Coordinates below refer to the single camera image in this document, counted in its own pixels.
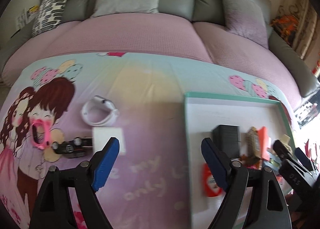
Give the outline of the grey sofa with pink cover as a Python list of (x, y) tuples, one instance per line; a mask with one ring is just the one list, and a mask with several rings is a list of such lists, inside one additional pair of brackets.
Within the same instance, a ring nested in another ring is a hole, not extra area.
[(203, 61), (253, 75), (257, 81), (234, 83), (253, 95), (276, 85), (292, 107), (315, 95), (319, 81), (298, 54), (268, 25), (271, 2), (249, 0), (259, 7), (266, 46), (230, 33), (225, 0), (159, 0), (158, 13), (93, 17), (96, 0), (67, 0), (60, 24), (32, 36), (29, 23), (1, 49), (1, 84), (10, 86), (31, 63), (52, 56), (96, 52), (160, 54)]

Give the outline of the white smart watch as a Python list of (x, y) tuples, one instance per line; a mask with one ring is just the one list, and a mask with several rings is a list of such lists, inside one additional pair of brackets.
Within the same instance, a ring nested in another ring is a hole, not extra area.
[(80, 113), (84, 123), (92, 127), (111, 127), (119, 116), (115, 104), (99, 95), (88, 100)]

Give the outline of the grey purple plush pillow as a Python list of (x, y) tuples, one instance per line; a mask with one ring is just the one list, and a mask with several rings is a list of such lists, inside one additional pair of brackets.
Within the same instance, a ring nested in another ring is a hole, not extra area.
[(229, 33), (249, 39), (268, 49), (263, 12), (251, 0), (222, 0), (225, 25)]

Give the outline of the black white patterned pillow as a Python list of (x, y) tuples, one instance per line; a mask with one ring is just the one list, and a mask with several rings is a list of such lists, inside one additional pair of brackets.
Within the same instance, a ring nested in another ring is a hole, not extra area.
[(55, 29), (62, 20), (67, 0), (43, 0), (35, 17), (31, 37)]

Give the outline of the pink helmet puppy toy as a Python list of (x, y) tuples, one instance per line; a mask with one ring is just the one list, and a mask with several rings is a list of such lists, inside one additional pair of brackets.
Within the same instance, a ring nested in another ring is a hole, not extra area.
[(240, 162), (247, 168), (261, 170), (262, 160), (256, 156), (240, 156)]

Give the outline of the pink toy glasses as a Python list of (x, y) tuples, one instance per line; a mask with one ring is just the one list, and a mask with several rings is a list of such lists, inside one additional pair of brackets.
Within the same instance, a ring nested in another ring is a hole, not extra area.
[(52, 122), (49, 119), (43, 120), (33, 117), (30, 119), (31, 143), (34, 147), (44, 150), (50, 146), (51, 126)]

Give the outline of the black toy car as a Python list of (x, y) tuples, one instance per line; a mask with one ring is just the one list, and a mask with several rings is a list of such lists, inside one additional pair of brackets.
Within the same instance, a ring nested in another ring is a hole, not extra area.
[(92, 149), (91, 137), (75, 137), (73, 140), (64, 141), (54, 147), (57, 154), (64, 155), (67, 158), (76, 158), (86, 156)]

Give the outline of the wooden paddle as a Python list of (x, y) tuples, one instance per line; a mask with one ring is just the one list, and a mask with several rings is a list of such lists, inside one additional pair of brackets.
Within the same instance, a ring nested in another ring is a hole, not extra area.
[(55, 152), (54, 147), (65, 141), (65, 135), (61, 129), (53, 129), (50, 131), (50, 145), (43, 151), (44, 160), (54, 163), (60, 159), (61, 154)]

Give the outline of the red Lion tube bottle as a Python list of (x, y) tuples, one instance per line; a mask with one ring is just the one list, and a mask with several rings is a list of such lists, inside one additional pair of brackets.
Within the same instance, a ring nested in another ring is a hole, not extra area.
[(202, 165), (202, 186), (206, 197), (213, 198), (222, 194), (223, 190), (217, 185), (209, 166)]

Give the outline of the teal rimmed white box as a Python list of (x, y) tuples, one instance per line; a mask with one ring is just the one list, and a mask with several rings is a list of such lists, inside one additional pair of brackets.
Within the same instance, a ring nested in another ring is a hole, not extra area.
[(204, 193), (202, 168), (205, 160), (201, 142), (212, 137), (220, 124), (237, 126), (240, 135), (251, 128), (267, 128), (270, 141), (283, 135), (295, 148), (291, 122), (279, 101), (240, 95), (189, 92), (185, 95), (185, 133), (187, 137), (191, 228), (207, 228), (219, 209), (223, 195), (208, 198)]

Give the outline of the orange plastic toy piece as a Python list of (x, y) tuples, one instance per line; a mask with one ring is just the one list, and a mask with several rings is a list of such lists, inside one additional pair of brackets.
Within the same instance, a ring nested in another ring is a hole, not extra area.
[(267, 151), (269, 144), (269, 136), (267, 127), (263, 126), (258, 130), (258, 139), (260, 143), (260, 154), (261, 158), (265, 161), (270, 161), (270, 155)]

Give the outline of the orange patterned bag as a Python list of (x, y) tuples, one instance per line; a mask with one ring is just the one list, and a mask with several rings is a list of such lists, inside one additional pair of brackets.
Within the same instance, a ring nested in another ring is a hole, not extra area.
[(294, 15), (277, 16), (270, 26), (289, 45), (293, 45), (299, 20)]

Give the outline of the cartoon couple printed bedsheet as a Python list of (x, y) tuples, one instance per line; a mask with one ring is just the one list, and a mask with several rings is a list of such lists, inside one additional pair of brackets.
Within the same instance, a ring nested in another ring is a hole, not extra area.
[(181, 57), (121, 53), (70, 54), (27, 66), (1, 107), (1, 203), (18, 228), (28, 228), (34, 201), (50, 166), (74, 168), (92, 157), (61, 156), (50, 163), (31, 143), (30, 119), (49, 119), (65, 141), (91, 137), (82, 106), (99, 95), (112, 101), (123, 129), (126, 154), (118, 155), (97, 198), (114, 228), (191, 228), (185, 95), (189, 92), (279, 101), (291, 126), (292, 108), (268, 81), (253, 95), (234, 83), (255, 76)]

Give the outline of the black rectangular box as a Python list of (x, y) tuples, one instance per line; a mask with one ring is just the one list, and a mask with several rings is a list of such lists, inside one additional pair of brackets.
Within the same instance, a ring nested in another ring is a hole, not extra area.
[(238, 126), (220, 124), (212, 130), (213, 142), (229, 158), (240, 157), (241, 136)]

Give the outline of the white magazine rack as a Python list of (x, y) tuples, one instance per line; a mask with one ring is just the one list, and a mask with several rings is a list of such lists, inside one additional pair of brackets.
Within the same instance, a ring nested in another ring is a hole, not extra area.
[(16, 29), (20, 30), (25, 25), (30, 23), (38, 14), (39, 12), (39, 6), (35, 5), (33, 7), (30, 7), (29, 9), (23, 9), (20, 15), (16, 17)]

